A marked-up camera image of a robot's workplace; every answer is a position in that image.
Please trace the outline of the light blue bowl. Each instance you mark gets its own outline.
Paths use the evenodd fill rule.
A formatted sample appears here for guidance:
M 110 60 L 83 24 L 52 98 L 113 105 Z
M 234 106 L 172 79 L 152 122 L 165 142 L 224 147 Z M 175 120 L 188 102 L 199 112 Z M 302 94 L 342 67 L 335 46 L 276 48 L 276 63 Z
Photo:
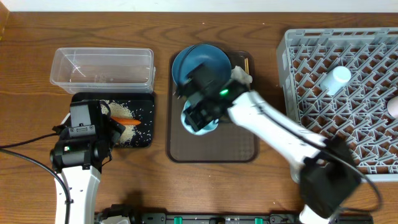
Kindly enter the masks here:
M 191 134 L 193 134 L 193 135 L 196 135 L 196 136 L 202 136 L 202 135 L 204 135 L 204 134 L 206 134 L 206 133 L 209 133 L 209 132 L 211 132 L 211 131 L 214 131 L 214 130 L 218 127 L 218 121 L 219 121 L 219 120 L 216 119 L 216 120 L 213 120 L 212 122 L 210 122 L 209 124 L 207 124 L 207 125 L 206 125 L 204 128 L 202 128 L 201 130 L 199 130 L 199 131 L 194 131 L 193 128 L 185 122 L 186 116 L 185 116 L 184 113 L 183 113 L 189 106 L 190 106 L 190 102 L 189 102 L 189 101 L 186 101 L 185 104 L 184 104 L 184 106 L 183 106 L 183 110 L 182 110 L 181 117 L 180 117 L 181 123 L 182 123 L 183 127 L 184 127 L 189 133 L 191 133 Z

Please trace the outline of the orange carrot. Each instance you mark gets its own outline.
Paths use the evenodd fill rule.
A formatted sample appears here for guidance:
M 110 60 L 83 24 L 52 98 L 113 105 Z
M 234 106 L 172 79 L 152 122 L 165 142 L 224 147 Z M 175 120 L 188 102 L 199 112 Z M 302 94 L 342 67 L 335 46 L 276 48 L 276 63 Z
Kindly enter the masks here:
M 132 119 L 132 118 L 119 118 L 119 117 L 114 117 L 114 116 L 112 116 L 111 118 L 124 126 L 137 126 L 137 125 L 141 124 L 141 122 L 139 120 Z

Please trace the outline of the white rice pile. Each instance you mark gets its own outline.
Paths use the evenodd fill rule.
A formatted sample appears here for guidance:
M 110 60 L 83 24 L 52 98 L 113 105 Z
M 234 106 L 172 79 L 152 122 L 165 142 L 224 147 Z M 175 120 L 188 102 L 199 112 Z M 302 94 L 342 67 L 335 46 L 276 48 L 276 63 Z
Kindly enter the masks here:
M 154 102 L 152 100 L 101 100 L 103 114 L 125 127 L 119 147 L 148 147 L 154 132 Z

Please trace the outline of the dark blue plate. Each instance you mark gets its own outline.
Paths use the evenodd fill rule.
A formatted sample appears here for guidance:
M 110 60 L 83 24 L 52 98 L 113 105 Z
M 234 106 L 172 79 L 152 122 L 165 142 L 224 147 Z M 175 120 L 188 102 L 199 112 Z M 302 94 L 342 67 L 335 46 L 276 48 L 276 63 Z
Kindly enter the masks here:
M 191 45 L 182 50 L 172 64 L 172 79 L 176 89 L 182 89 L 191 79 L 201 86 L 224 85 L 231 78 L 231 62 L 224 51 L 210 44 Z

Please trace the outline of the light blue cup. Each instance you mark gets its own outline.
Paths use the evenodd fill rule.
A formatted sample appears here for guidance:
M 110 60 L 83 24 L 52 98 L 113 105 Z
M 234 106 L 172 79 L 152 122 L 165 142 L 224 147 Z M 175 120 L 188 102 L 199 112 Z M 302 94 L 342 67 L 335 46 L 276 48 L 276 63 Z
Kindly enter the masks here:
M 337 66 L 327 73 L 320 83 L 320 88 L 330 96 L 334 96 L 351 80 L 351 71 L 344 66 Z

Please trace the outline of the white pink cup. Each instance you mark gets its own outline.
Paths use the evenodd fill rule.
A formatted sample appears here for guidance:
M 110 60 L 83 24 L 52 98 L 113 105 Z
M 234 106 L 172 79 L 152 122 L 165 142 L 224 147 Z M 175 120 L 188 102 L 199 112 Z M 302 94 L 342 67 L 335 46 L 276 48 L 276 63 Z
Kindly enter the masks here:
M 398 119 L 398 96 L 387 102 L 387 112 L 395 119 Z

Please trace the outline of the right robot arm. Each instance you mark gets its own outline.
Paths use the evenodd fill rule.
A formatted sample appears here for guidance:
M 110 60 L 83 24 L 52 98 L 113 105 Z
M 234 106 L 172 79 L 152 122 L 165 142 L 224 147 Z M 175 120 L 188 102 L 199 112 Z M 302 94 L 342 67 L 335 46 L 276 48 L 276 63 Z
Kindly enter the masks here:
M 271 145 L 299 172 L 304 208 L 302 223 L 330 223 L 340 205 L 361 183 L 344 140 L 327 139 L 307 130 L 272 107 L 250 89 L 252 76 L 239 66 L 214 68 L 200 63 L 192 68 L 173 65 L 178 96 L 188 108 L 182 123 L 189 131 L 203 133 L 223 116 Z

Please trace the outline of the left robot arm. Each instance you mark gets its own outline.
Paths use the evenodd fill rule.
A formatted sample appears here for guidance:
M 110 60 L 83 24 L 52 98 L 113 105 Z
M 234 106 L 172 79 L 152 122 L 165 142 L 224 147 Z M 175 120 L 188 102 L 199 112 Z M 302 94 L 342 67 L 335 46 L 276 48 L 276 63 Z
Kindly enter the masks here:
M 72 102 L 70 112 L 58 126 L 59 139 L 50 151 L 56 178 L 56 223 L 93 223 L 95 200 L 103 161 L 125 127 L 102 113 L 108 105 L 100 100 Z

